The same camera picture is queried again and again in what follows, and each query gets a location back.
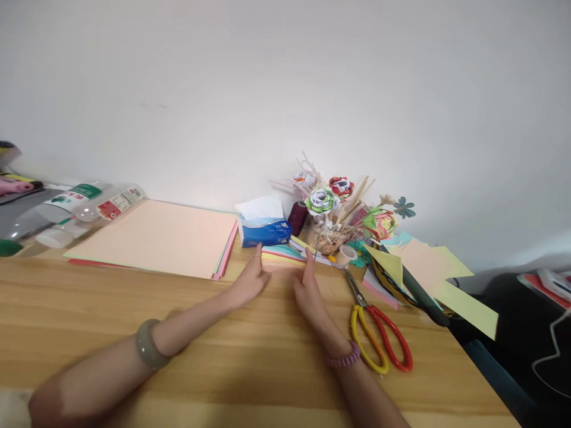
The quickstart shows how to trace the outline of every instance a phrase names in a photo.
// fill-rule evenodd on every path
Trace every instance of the yellow scissor handle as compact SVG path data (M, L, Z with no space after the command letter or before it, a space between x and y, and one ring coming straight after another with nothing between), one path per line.
M369 356L363 349L363 346L361 345L361 341L359 340L359 335L357 334L357 314L359 315L359 321L361 321L363 330L365 330L367 337L375 347L375 351L377 351L377 354L379 354L379 357L381 357L380 366L377 366L369 358ZM351 311L351 333L353 335L353 340L357 343L357 345L361 349L361 356L365 359L369 367L372 368L377 373L379 373L380 375L386 375L388 373L388 368L389 368L387 355L385 354L385 351L382 350L379 342L377 342L377 339L373 336L371 329L369 329L369 325L367 324L367 321L365 321L365 315L363 314L363 307L360 305L353 306L353 310Z

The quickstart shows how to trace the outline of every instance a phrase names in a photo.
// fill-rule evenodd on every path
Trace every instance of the hand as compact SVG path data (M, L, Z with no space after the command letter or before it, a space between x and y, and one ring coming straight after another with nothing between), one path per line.
M235 307L245 306L260 294L271 276L270 272L262 270L262 244L260 243L256 247L254 256L226 293Z
M296 294L297 305L303 316L314 329L318 329L329 325L329 321L332 321L332 319L325 308L319 285L315 279L313 254L309 251L309 248L305 248L305 254L308 259L303 272L303 279L300 282L298 277L293 277L293 290Z

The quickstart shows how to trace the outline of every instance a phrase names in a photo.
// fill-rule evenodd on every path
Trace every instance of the bracelet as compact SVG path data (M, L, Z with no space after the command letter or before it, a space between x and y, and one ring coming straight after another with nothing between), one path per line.
M327 357L326 358L327 365L338 369L340 367L347 367L351 366L352 364L355 364L358 361L359 357L361 356L361 349L359 348L358 344L355 343L354 341L349 341L349 343L351 343L351 348L353 349L353 352L351 352L347 357L339 358L338 360Z
M150 328L159 323L157 319L150 319L145 321L137 330L137 335L135 336L135 343L137 345L137 352L141 359L153 370L162 369L166 366L170 358L166 358L162 355L156 345L153 342L153 338L150 336Z

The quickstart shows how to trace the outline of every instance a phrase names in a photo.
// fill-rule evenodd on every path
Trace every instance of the pen holder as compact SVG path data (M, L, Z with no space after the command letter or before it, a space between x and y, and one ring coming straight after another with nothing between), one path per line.
M337 231L322 230L317 226L313 219L309 221L308 227L305 229L303 241L320 251L324 256L334 254L339 249L341 244L349 238L348 234L342 234Z

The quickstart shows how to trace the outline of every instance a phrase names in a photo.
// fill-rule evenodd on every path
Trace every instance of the green bangle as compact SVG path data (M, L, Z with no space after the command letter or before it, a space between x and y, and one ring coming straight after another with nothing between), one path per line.
M162 369L171 360L170 358L166 358L156 349L153 338L150 336L150 328L159 322L160 321L157 319L145 321L141 324L141 327L139 327L135 337L139 356L145 364L153 370Z

